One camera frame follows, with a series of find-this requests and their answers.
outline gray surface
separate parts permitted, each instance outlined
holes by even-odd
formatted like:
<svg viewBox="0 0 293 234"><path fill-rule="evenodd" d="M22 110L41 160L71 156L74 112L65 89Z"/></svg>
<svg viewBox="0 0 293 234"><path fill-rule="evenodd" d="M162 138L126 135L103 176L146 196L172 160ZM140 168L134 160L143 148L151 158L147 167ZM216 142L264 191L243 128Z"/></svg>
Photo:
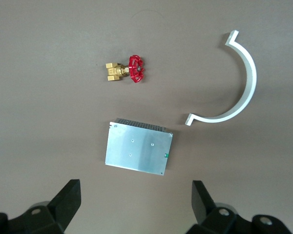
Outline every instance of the gray surface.
<svg viewBox="0 0 293 234"><path fill-rule="evenodd" d="M258 84L246 109L219 123L188 113L228 110L252 55ZM105 63L138 54L145 79L108 82ZM115 117L174 133L165 176L105 166ZM293 1L0 0L0 211L10 218L81 179L66 231L184 233L191 181L246 219L293 231Z"/></svg>

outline screw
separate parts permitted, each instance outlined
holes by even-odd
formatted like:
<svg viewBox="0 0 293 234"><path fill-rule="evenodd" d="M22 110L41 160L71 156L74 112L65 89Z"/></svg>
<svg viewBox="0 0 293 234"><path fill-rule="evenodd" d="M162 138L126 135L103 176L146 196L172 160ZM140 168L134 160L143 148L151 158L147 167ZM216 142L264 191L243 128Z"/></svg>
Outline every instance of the screw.
<svg viewBox="0 0 293 234"><path fill-rule="evenodd" d="M268 219L267 217L260 217L259 220L265 225L272 225L272 221Z"/></svg>
<svg viewBox="0 0 293 234"><path fill-rule="evenodd" d="M228 216L230 213L226 209L220 209L219 210L219 214L221 214L223 216Z"/></svg>
<svg viewBox="0 0 293 234"><path fill-rule="evenodd" d="M32 215L36 215L36 214L39 214L40 213L40 209L34 209L32 212L31 212L31 214Z"/></svg>

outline semicircular bracket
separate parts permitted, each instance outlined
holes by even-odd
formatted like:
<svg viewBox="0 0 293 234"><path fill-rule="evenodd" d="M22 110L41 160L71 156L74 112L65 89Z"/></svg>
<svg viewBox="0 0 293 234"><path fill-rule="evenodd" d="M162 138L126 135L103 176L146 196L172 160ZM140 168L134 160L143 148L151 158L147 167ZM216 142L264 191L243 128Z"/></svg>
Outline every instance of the semicircular bracket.
<svg viewBox="0 0 293 234"><path fill-rule="evenodd" d="M243 111L253 97L257 81L256 67L249 52L235 41L238 34L239 31L233 30L230 33L225 45L233 49L241 57L246 68L246 86L240 100L230 110L219 116L201 117L195 114L189 114L186 120L186 125L190 126L194 119L205 123L219 123L231 119Z"/></svg>

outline bolt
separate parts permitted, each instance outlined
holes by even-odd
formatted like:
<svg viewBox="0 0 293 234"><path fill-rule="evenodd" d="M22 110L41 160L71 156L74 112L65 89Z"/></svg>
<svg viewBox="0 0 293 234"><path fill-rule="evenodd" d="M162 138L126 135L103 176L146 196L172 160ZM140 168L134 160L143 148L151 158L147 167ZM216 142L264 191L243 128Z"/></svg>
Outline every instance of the bolt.
<svg viewBox="0 0 293 234"><path fill-rule="evenodd" d="M272 225L272 221L268 219L267 217L260 217L259 220L265 225Z"/></svg>
<svg viewBox="0 0 293 234"><path fill-rule="evenodd" d="M228 216L230 213L226 209L220 209L219 210L219 214L221 214L223 216Z"/></svg>

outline gate valve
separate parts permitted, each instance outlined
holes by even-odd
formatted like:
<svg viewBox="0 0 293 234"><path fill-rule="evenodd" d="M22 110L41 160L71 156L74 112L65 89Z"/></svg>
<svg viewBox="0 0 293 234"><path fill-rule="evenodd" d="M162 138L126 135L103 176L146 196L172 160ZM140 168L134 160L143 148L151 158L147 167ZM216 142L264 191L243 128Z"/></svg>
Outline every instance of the gate valve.
<svg viewBox="0 0 293 234"><path fill-rule="evenodd" d="M129 58L129 65L125 66L119 63L107 63L107 80L119 80L120 77L130 75L133 82L137 83L143 79L143 61L138 55Z"/></svg>

